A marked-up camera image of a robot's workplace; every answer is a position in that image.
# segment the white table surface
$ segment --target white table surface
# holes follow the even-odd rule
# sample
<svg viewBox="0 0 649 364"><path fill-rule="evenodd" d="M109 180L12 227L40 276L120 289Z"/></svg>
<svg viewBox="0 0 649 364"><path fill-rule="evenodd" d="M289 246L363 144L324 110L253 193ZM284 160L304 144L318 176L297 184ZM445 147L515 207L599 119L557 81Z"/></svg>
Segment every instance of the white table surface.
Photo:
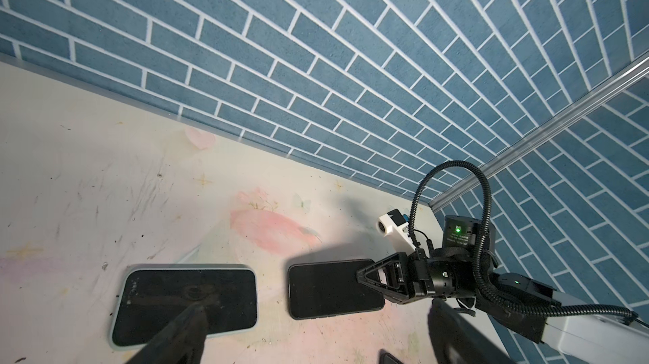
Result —
<svg viewBox="0 0 649 364"><path fill-rule="evenodd" d="M408 200L8 64L0 81L0 363L124 362L107 338L128 267L176 262L257 275L257 327L208 339L203 363L435 362L427 300L286 307L289 261L390 255L374 225ZM417 227L439 246L425 206ZM466 318L502 348L484 313Z"/></svg>

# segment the blue brick wall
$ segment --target blue brick wall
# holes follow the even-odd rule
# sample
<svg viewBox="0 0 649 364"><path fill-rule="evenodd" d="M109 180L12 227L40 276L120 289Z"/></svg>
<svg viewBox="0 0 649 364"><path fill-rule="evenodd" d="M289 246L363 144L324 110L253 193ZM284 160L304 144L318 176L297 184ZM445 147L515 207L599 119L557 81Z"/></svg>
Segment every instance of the blue brick wall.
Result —
<svg viewBox="0 0 649 364"><path fill-rule="evenodd" d="M0 52L409 198L647 50L648 1L1 0Z"/></svg>
<svg viewBox="0 0 649 364"><path fill-rule="evenodd" d="M649 319L648 116L644 78L490 179L502 271ZM444 214L479 218L482 191L435 215ZM566 359L494 326L516 361Z"/></svg>

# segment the silver metal strip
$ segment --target silver metal strip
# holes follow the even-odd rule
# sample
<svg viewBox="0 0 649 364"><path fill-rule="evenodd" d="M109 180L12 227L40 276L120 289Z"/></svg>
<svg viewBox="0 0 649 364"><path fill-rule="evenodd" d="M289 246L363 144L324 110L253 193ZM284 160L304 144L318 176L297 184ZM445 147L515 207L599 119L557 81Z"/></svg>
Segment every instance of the silver metal strip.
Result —
<svg viewBox="0 0 649 364"><path fill-rule="evenodd" d="M564 131L568 126L577 122L583 116L588 115L592 110L607 100L637 83L646 75L649 75L649 52L644 53L637 60L629 64L628 67L604 81L593 91L588 92L582 98L573 102L572 105L556 114L543 125L532 130L523 139L517 141L509 149L506 149L496 156L496 158L486 163L481 167L482 172L487 178L491 178L507 168L510 164L516 162L519 158ZM436 212L477 185L478 179L474 175L469 175L453 185L450 190L442 192L442 194L431 200L428 206L430 206L433 212Z"/></svg>

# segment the table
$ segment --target table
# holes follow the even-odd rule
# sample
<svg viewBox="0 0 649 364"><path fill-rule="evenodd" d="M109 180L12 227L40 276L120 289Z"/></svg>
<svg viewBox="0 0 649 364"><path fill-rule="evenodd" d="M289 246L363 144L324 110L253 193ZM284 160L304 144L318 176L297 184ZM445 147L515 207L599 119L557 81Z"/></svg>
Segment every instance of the table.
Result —
<svg viewBox="0 0 649 364"><path fill-rule="evenodd" d="M3 362L124 362L134 351L107 337L127 267L178 262L258 279L257 326L208 339L203 363L435 362L428 301L299 321L286 307L288 264L388 256L375 222L408 200L21 66L0 63ZM441 244L425 206L417 226ZM503 349L486 315L467 319Z"/></svg>

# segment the black screen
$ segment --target black screen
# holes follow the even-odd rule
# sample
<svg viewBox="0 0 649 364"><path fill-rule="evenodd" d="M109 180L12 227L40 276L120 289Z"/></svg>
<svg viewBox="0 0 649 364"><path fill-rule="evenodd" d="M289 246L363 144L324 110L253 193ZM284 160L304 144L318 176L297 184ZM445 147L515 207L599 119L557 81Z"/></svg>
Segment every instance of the black screen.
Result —
<svg viewBox="0 0 649 364"><path fill-rule="evenodd" d="M288 269L291 316L311 319L383 308L383 295L356 281L356 271L372 263L372 260L352 260L291 266Z"/></svg>
<svg viewBox="0 0 649 364"><path fill-rule="evenodd" d="M139 270L122 293L112 333L118 346L147 343L195 302L205 307L208 334L257 322L255 274L247 269Z"/></svg>

